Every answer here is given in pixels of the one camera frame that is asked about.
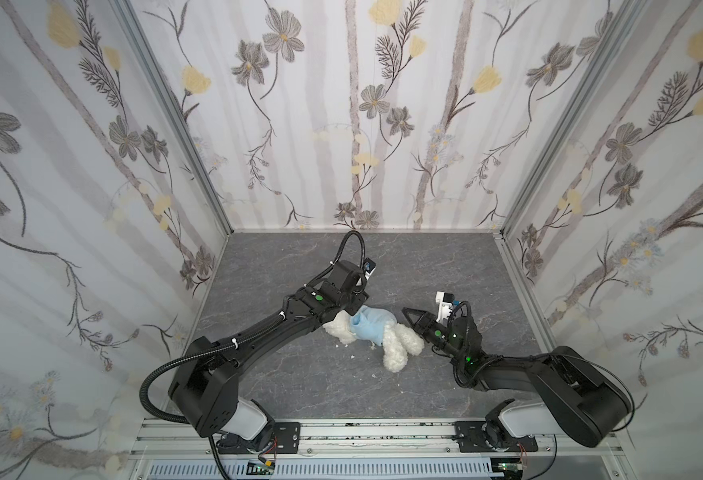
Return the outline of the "light blue fleece hoodie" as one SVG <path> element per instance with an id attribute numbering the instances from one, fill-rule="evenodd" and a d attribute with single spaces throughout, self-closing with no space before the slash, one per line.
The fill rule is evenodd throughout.
<path id="1" fill-rule="evenodd" d="M 358 339 L 369 341 L 376 346 L 383 346 L 385 329 L 397 324 L 397 318 L 384 309 L 363 305 L 348 320 L 350 332 Z"/>

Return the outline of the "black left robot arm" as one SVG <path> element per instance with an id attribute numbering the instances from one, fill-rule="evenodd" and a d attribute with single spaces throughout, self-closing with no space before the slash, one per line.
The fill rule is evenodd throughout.
<path id="1" fill-rule="evenodd" d="M 185 422 L 201 437 L 224 431 L 251 440 L 267 424 L 255 403 L 239 396 L 239 382 L 251 367 L 335 320 L 353 315 L 369 299 L 367 280 L 377 264 L 367 258 L 357 265 L 340 260 L 323 278 L 304 284 L 283 299 L 279 310 L 233 336 L 193 342 L 191 360 L 174 368 L 168 396 Z"/>

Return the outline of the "white plush teddy bear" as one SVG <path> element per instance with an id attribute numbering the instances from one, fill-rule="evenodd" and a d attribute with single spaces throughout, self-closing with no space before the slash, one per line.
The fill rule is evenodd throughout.
<path id="1" fill-rule="evenodd" d="M 349 313 L 341 310 L 335 315 L 331 322 L 325 323 L 322 328 L 330 336 L 334 337 L 344 345 L 351 344 L 358 340 L 349 330 Z M 401 372 L 409 357 L 419 356 L 425 349 L 425 340 L 421 339 L 409 326 L 405 326 L 397 321 L 393 327 L 385 329 L 385 339 L 383 339 L 383 366 L 391 373 Z"/>

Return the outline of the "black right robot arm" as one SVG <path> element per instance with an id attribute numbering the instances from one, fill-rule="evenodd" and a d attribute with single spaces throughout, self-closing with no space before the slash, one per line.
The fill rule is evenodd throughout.
<path id="1" fill-rule="evenodd" d="M 455 305 L 443 321 L 413 308 L 403 309 L 403 316 L 437 354 L 451 360 L 459 387 L 537 394 L 533 402 L 507 399 L 487 413 L 485 441 L 492 448 L 535 435 L 565 435 L 593 448 L 635 412 L 633 398 L 617 385 L 617 378 L 601 373 L 567 346 L 531 356 L 486 352 L 467 302 Z"/>

